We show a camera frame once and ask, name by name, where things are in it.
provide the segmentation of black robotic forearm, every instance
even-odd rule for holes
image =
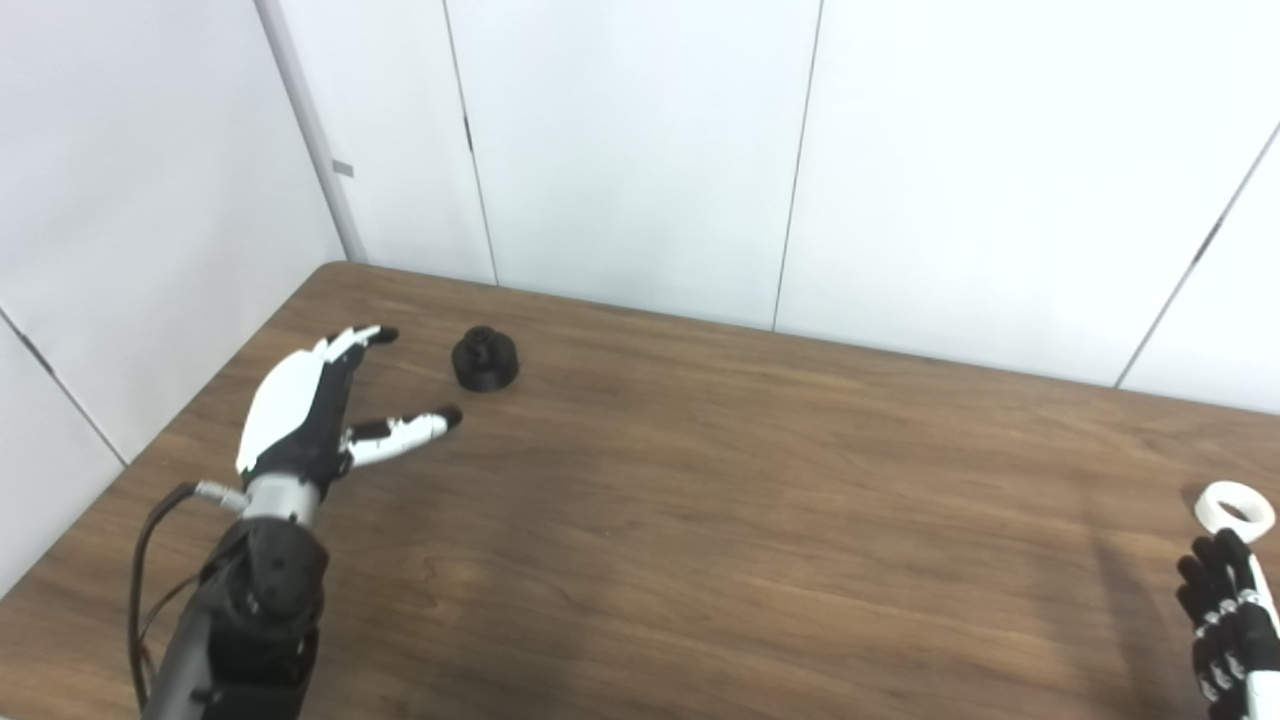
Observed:
[[[315,666],[326,565],[307,528],[237,521],[201,571],[143,720],[296,719]]]

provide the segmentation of robotic finger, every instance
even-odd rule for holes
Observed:
[[[321,354],[326,361],[333,363],[353,347],[365,348],[370,345],[387,345],[394,342],[398,337],[399,331],[385,325],[351,327],[321,338],[311,351]]]
[[[347,428],[346,452],[360,468],[403,455],[443,436],[462,421],[462,410],[447,405],[421,415],[387,418]]]

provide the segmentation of black fingertip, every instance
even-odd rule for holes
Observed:
[[[1235,534],[1235,530],[1231,528],[1226,528],[1219,530],[1213,542],[1222,560],[1231,568],[1235,578],[1235,589],[1257,589],[1253,568],[1249,566],[1249,557],[1253,556],[1253,551],[1249,550],[1249,546],[1244,544],[1240,536]]]
[[[1178,605],[1183,606],[1183,611],[1190,618],[1192,624],[1199,626],[1208,612],[1208,606],[1201,598],[1199,593],[1193,591],[1190,585],[1179,585],[1175,594],[1178,596]]]
[[[1192,552],[1206,566],[1212,565],[1215,561],[1221,562],[1221,555],[1217,552],[1217,547],[1213,544],[1213,538],[1207,538],[1201,536],[1192,542]]]
[[[1178,574],[1193,588],[1208,589],[1211,587],[1204,566],[1190,555],[1184,555],[1178,560]]]
[[[378,333],[374,334],[374,337],[369,338],[369,341],[381,345],[387,342],[394,342],[396,338],[398,337],[399,337],[398,329],[383,325],[381,328],[379,328]]]
[[[457,405],[445,405],[444,407],[433,410],[433,413],[444,418],[444,427],[451,430],[462,421],[462,409]]]

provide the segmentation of robotic arm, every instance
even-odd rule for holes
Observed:
[[[351,469],[426,445],[462,420],[454,406],[343,427],[352,377],[370,345],[398,333],[347,328],[298,350],[253,396],[236,468],[243,492],[179,486],[143,525],[133,557],[128,653],[143,720],[293,720],[319,647],[329,556],[311,533],[329,486]],[[239,518],[218,542],[147,688],[140,629],[146,544],[187,497],[218,501]]]

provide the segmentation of cable connector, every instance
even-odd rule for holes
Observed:
[[[214,480],[196,483],[196,497],[201,497],[239,515],[248,507],[248,496]]]

